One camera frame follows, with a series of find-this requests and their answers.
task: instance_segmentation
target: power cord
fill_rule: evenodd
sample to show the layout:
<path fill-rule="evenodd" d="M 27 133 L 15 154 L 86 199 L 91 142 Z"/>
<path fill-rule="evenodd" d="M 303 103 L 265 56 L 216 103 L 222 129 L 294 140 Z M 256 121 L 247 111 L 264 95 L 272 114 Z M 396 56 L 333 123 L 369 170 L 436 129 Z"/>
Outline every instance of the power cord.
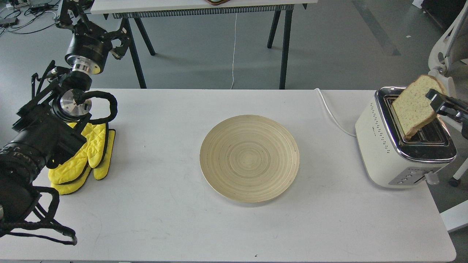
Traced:
<path fill-rule="evenodd" d="M 236 32 L 237 32 L 237 13 L 235 14 L 235 22 L 234 22 L 233 83 L 231 84 L 230 89 L 233 89 L 234 87 L 234 55 L 235 55 Z"/>
<path fill-rule="evenodd" d="M 1 17 L 1 16 L 0 16 L 0 19 L 8 18 L 9 16 L 13 15 L 14 13 L 18 13 L 18 14 L 15 15 L 13 18 L 18 17 L 18 16 L 21 15 L 21 11 L 20 11 L 19 9 L 13 7 L 13 12 L 7 14 L 5 17 Z"/>
<path fill-rule="evenodd" d="M 24 16 L 33 15 L 34 18 L 31 19 L 31 20 L 29 20 L 28 22 L 26 22 L 26 24 L 24 24 L 24 25 L 22 25 L 22 26 L 19 26 L 19 27 L 10 27 L 10 28 L 13 29 L 13 30 L 7 30 L 6 28 L 4 28 L 4 29 L 0 32 L 0 36 L 1 36 L 4 32 L 8 32 L 8 33 L 12 33 L 12 34 L 18 34 L 18 35 L 27 35 L 27 34 L 32 34 L 32 33 L 40 32 L 40 31 L 42 31 L 42 30 L 45 30 L 45 29 L 47 29 L 47 28 L 49 28 L 49 27 L 55 25 L 55 23 L 54 23 L 54 24 L 51 24 L 51 25 L 49 25 L 49 26 L 47 26 L 47 27 L 44 27 L 44 28 L 42 28 L 42 29 L 34 30 L 34 31 L 32 31 L 32 32 L 16 32 L 16 31 L 18 31 L 18 30 L 20 30 L 20 29 L 23 29 L 24 27 L 30 25 L 32 22 L 34 22 L 34 20 L 36 20 L 36 18 L 42 16 L 42 15 L 45 14 L 45 13 L 52 13 L 52 14 L 54 14 L 54 18 L 53 18 L 53 19 L 55 20 L 55 19 L 57 18 L 57 14 L 56 14 L 55 12 L 53 12 L 53 11 L 56 11 L 56 9 L 52 9 L 52 8 L 56 7 L 56 6 L 60 3 L 60 1 L 61 1 L 61 0 L 55 2 L 55 4 L 50 5 L 50 6 L 46 7 L 45 9 L 42 9 L 42 10 L 31 11 L 31 9 L 28 8 L 28 9 L 24 12 Z M 8 16 L 10 16 L 10 15 L 12 15 L 12 14 L 14 14 L 14 13 L 18 13 L 18 14 L 15 16 L 15 17 L 18 17 L 22 12 L 20 11 L 20 9 L 17 9 L 16 7 L 13 7 L 13 12 L 10 13 L 10 14 L 8 14 L 8 15 L 6 15 L 5 18 L 7 18 Z"/>
<path fill-rule="evenodd" d="M 338 128 L 340 128 L 340 130 L 344 131 L 344 133 L 348 134 L 349 136 L 356 137 L 355 134 L 352 134 L 352 133 L 350 133 L 350 132 L 347 132 L 347 131 L 338 123 L 338 121 L 336 120 L 335 116 L 333 116 L 333 113 L 331 113 L 331 110 L 330 110 L 330 108 L 328 107 L 327 102 L 325 101 L 325 98 L 323 97 L 321 90 L 320 90 L 319 88 L 316 88 L 315 90 L 319 93 L 320 97 L 322 98 L 323 105 L 325 105 L 325 108 L 327 109 L 328 114 L 329 114 L 330 117 L 333 119 L 333 121 L 334 121 L 335 124 L 338 126 Z"/>

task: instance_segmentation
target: chair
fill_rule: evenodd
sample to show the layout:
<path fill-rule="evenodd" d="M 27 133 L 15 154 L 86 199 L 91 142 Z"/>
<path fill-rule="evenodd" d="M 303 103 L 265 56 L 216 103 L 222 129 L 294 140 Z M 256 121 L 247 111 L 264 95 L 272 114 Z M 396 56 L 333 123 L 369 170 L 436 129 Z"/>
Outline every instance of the chair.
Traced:
<path fill-rule="evenodd" d="M 465 3 L 460 14 L 454 20 L 448 30 L 436 42 L 429 55 L 429 75 L 440 80 L 448 91 L 448 96 L 456 98 L 455 84 L 452 77 L 445 77 L 454 62 L 468 58 L 468 1 Z M 461 124 L 447 117 L 442 117 L 444 121 L 455 129 L 461 131 Z M 460 184 L 461 176 L 468 170 L 468 159 L 460 166 L 458 171 L 449 180 L 452 186 Z"/>

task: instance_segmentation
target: bamboo plate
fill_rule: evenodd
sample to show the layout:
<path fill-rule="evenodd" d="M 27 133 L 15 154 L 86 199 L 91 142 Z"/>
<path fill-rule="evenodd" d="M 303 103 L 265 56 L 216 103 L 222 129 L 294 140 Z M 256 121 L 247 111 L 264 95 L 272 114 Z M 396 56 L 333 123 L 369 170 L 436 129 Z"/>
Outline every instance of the bamboo plate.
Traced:
<path fill-rule="evenodd" d="M 277 197 L 299 170 L 299 150 L 281 124 L 241 115 L 216 125 L 200 149 L 200 166 L 220 194 L 245 203 Z"/>

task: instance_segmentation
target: yellow oven mitt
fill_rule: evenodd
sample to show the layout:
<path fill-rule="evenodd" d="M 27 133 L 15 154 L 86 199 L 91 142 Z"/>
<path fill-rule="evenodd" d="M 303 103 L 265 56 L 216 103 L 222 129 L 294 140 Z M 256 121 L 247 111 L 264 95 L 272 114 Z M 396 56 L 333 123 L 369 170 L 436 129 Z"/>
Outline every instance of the yellow oven mitt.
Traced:
<path fill-rule="evenodd" d="M 103 179 L 109 170 L 110 158 L 115 138 L 115 130 L 109 130 L 108 124 L 87 124 L 81 134 L 86 143 L 74 157 L 49 170 L 51 187 L 60 195 L 70 194 L 84 185 L 93 171 L 96 180 Z"/>

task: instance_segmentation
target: desk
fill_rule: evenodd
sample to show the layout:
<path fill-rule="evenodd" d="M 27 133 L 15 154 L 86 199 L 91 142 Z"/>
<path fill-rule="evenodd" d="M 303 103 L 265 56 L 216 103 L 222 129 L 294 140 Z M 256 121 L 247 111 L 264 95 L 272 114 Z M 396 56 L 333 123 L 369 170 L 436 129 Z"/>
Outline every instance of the desk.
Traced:
<path fill-rule="evenodd" d="M 358 144 L 315 90 L 108 89 L 118 100 L 109 175 L 60 198 L 56 219 L 78 245 L 5 236 L 0 259 L 202 262 L 447 262 L 455 250 L 425 183 L 370 181 Z M 340 124 L 369 90 L 324 90 Z M 94 117 L 107 105 L 93 101 Z M 212 127 L 256 114 L 281 123 L 300 151 L 296 179 L 276 199 L 231 201 L 206 182 L 199 150 Z M 35 185 L 49 185 L 47 169 Z"/>
<path fill-rule="evenodd" d="M 139 21 L 141 17 L 213 15 L 275 11 L 273 22 L 271 24 L 270 36 L 267 43 L 267 48 L 271 48 L 276 34 L 280 13 L 281 11 L 285 11 L 285 30 L 283 35 L 281 71 L 279 78 L 279 89 L 285 89 L 289 40 L 291 35 L 291 22 L 294 4 L 304 3 L 305 8 L 307 6 L 306 3 L 317 3 L 317 1 L 318 0 L 233 0 L 219 6 L 213 6 L 204 0 L 95 0 L 93 7 L 91 8 L 91 13 L 112 13 L 114 18 L 135 18 L 140 31 L 142 31 L 141 21 Z M 149 38 L 146 36 L 145 32 L 142 32 L 142 35 L 150 51 L 150 54 L 154 55 Z M 143 74 L 137 70 L 137 75 L 140 81 L 140 86 L 145 87 Z"/>

